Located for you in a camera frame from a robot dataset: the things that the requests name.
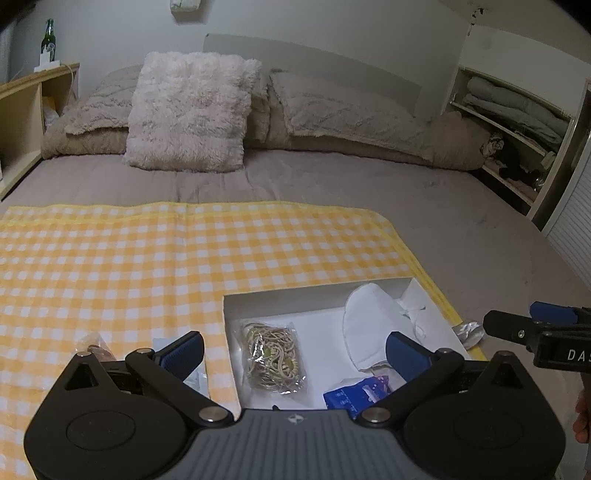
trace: headboard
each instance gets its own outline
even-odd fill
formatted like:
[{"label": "headboard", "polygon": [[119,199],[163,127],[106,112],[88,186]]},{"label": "headboard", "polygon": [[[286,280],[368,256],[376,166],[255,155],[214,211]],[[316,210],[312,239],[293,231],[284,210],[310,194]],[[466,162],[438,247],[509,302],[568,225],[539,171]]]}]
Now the headboard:
[{"label": "headboard", "polygon": [[321,78],[395,100],[414,113],[421,86],[393,73],[335,53],[265,38],[208,33],[203,51],[237,54],[262,61],[266,70],[279,68]]}]

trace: folded gray blanket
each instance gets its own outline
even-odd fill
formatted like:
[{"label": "folded gray blanket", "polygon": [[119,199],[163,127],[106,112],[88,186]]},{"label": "folded gray blanket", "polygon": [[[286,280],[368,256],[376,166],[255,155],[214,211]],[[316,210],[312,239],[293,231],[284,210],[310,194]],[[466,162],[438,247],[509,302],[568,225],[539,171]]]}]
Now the folded gray blanket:
[{"label": "folded gray blanket", "polygon": [[559,134],[547,125],[544,125],[537,118],[517,108],[509,108],[504,105],[498,105],[497,103],[487,102],[476,98],[470,93],[464,97],[462,103],[474,107],[478,111],[484,111],[486,114],[497,116],[517,130],[522,128],[553,148],[558,148],[562,143],[562,137]]},{"label": "folded gray blanket", "polygon": [[507,88],[497,87],[480,77],[472,77],[470,79],[468,90],[480,100],[521,110],[550,127],[561,137],[566,135],[566,129],[569,127],[568,122],[556,117],[550,110],[520,93],[513,92]]}]

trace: open box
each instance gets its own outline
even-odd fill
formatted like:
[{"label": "open box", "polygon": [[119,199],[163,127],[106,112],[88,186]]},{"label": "open box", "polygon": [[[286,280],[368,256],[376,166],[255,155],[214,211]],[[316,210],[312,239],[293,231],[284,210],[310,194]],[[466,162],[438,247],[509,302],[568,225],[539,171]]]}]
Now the open box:
[{"label": "open box", "polygon": [[[226,336],[232,362],[232,372],[242,408],[286,410],[326,408],[323,394],[342,384],[346,379],[360,379],[359,372],[346,350],[342,319],[347,299],[367,281],[286,288],[227,295],[223,299]],[[414,278],[373,280],[384,292],[408,310],[412,320],[419,321],[427,337],[423,346],[431,351],[452,348],[470,359],[469,354],[454,334],[452,326],[427,292]],[[262,322],[285,327],[289,324],[297,334],[300,361],[306,373],[306,386],[295,394],[280,395],[256,388],[243,381],[243,357],[236,332],[241,325]],[[404,380],[397,374],[391,385],[400,386]]]}]

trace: blue gripper pad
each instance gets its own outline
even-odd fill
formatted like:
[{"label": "blue gripper pad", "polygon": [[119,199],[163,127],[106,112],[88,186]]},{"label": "blue gripper pad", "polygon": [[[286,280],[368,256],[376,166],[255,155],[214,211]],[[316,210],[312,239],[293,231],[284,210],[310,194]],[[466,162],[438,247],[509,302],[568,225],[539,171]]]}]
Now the blue gripper pad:
[{"label": "blue gripper pad", "polygon": [[572,307],[563,307],[543,301],[535,301],[531,304],[530,316],[535,322],[546,322],[553,325],[574,325],[579,319]]},{"label": "blue gripper pad", "polygon": [[386,340],[386,359],[406,382],[410,382],[431,367],[434,355],[402,333],[392,332]]},{"label": "blue gripper pad", "polygon": [[184,381],[203,361],[204,343],[199,332],[189,332],[154,355],[166,371]]}]

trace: bottle label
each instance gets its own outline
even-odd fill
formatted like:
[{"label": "bottle label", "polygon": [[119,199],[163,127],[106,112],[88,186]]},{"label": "bottle label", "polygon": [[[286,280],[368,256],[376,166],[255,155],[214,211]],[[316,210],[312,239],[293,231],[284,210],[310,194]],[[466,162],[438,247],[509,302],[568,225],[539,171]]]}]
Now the bottle label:
[{"label": "bottle label", "polygon": [[56,44],[48,43],[47,45],[44,45],[41,53],[45,53],[45,52],[49,52],[50,61],[54,61],[56,59]]}]

